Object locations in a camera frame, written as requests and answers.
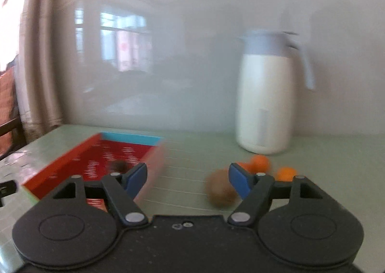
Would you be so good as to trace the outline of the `beige curtain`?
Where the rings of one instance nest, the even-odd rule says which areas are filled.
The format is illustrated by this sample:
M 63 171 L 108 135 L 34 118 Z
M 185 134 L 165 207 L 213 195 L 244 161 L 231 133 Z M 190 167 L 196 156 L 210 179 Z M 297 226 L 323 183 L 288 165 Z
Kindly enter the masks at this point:
M 55 0 L 25 0 L 19 29 L 16 89 L 27 142 L 62 124 L 53 58 Z

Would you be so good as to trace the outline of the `white thermos jug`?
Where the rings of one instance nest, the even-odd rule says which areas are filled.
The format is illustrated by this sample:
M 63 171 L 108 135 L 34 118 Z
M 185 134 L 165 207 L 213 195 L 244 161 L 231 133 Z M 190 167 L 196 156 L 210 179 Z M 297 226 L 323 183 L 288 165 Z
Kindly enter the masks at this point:
M 295 115 L 295 69 L 292 50 L 303 66 L 303 81 L 315 89 L 307 52 L 294 32 L 249 30 L 237 86 L 236 140 L 249 152 L 277 154 L 289 146 Z

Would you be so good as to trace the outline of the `small orange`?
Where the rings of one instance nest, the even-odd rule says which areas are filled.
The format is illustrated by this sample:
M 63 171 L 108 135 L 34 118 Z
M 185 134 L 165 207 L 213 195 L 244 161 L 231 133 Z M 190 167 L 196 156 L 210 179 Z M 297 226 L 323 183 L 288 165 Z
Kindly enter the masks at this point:
M 250 168 L 253 174 L 268 173 L 271 169 L 270 159 L 261 154 L 255 154 L 250 159 Z
M 275 180 L 281 182 L 292 182 L 298 172 L 293 167 L 281 167 L 275 172 Z
M 238 162 L 237 163 L 240 167 L 242 167 L 244 170 L 246 170 L 249 173 L 253 172 L 253 166 L 250 163 L 247 162 Z

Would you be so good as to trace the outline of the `colourful cardboard box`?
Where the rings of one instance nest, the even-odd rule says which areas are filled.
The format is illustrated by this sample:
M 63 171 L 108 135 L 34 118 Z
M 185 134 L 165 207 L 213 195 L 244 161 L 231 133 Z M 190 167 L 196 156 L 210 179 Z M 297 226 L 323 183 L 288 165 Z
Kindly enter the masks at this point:
M 135 133 L 99 132 L 36 173 L 31 173 L 23 187 L 37 199 L 42 199 L 56 186 L 72 175 L 80 175 L 85 181 L 100 180 L 114 170 L 110 162 L 123 160 L 128 167 L 143 162 L 148 167 L 148 177 L 143 188 L 135 197 L 141 202 L 164 167 L 164 140 L 157 136 Z

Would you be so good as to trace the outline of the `wooden chair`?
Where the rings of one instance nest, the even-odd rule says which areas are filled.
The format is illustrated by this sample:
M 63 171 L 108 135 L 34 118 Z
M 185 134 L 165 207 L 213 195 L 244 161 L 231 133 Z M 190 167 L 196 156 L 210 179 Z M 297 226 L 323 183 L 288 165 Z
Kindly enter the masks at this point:
M 1 160 L 26 145 L 16 94 L 18 56 L 1 72 Z

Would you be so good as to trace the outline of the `brown kiwi fruit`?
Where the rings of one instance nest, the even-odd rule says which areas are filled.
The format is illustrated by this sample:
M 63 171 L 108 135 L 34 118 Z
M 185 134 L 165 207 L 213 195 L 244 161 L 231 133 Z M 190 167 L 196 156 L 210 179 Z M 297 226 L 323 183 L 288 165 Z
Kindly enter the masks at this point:
M 231 207 L 238 194 L 228 179 L 228 169 L 218 169 L 206 179 L 205 192 L 211 205 L 218 209 Z

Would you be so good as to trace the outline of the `dark water chestnut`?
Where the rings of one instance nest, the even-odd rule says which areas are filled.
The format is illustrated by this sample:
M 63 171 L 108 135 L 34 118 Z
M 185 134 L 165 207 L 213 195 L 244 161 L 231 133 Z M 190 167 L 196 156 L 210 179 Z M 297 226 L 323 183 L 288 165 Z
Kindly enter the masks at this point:
M 124 174 L 129 170 L 129 166 L 124 160 L 114 160 L 108 163 L 108 170 L 112 172 L 117 172 Z

